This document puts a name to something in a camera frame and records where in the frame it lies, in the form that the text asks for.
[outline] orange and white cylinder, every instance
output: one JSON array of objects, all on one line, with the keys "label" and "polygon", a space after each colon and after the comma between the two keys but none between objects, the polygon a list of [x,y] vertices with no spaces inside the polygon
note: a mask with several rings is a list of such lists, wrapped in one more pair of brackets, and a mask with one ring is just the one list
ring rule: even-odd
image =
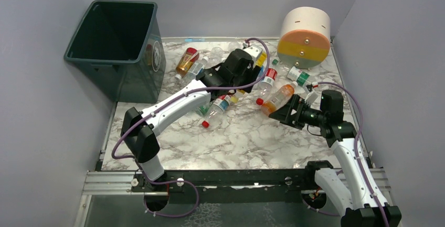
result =
[{"label": "orange and white cylinder", "polygon": [[289,67],[307,69],[320,64],[329,53],[331,20],[326,12],[299,7],[284,18],[277,54]]}]

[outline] plastic bin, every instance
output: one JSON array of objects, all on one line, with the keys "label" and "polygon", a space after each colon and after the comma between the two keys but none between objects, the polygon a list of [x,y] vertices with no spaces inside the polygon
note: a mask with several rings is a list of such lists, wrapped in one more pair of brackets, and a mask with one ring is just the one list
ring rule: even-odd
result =
[{"label": "plastic bin", "polygon": [[155,103],[166,64],[156,10],[152,2],[92,2],[65,60],[114,101]]}]

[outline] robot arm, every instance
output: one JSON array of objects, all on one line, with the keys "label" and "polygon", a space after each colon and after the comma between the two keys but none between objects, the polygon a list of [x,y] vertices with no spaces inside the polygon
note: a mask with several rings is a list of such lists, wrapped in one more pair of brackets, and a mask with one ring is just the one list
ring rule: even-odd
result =
[{"label": "robot arm", "polygon": [[[354,147],[355,128],[350,122],[343,121],[343,115],[342,94],[325,90],[322,92],[320,110],[310,108],[304,99],[294,94],[284,107],[269,117],[298,129],[303,129],[306,124],[320,128],[321,135],[340,162],[348,188],[331,168],[317,169],[314,181],[326,192],[342,216],[342,226],[383,226],[378,202],[383,205],[390,225],[397,226],[401,219],[400,211],[397,206],[389,206],[378,189],[363,156],[362,145],[358,142],[358,148]],[[369,190],[365,176],[373,191]]]},{"label": "robot arm", "polygon": [[[160,150],[156,137],[170,124],[193,109],[208,104],[230,88],[253,83],[261,68],[253,63],[262,55],[262,49],[252,45],[243,50],[236,49],[227,59],[209,69],[203,70],[196,80],[159,104],[138,112],[134,107],[125,113],[121,135],[138,121],[145,119],[125,138],[125,143],[152,181],[164,174],[157,153]],[[250,93],[252,86],[243,91]]]}]

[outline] orange liquid bottle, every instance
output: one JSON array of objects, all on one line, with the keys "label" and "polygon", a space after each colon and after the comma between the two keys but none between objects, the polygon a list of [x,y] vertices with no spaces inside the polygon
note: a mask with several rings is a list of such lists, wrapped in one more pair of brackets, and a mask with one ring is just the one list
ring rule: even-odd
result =
[{"label": "orange liquid bottle", "polygon": [[269,100],[267,100],[261,106],[262,112],[265,115],[269,116],[269,114],[275,112],[276,110],[284,106],[294,94],[297,85],[298,84],[296,82],[283,85],[276,93],[274,93],[269,98]]}]

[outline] yellow stripe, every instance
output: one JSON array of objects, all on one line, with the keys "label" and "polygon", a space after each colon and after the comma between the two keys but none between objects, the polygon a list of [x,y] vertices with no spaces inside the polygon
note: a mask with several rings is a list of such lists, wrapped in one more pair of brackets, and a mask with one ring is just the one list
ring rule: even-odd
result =
[{"label": "yellow stripe", "polygon": [[280,41],[277,46],[277,53],[315,61],[323,61],[329,53],[329,50]]}]

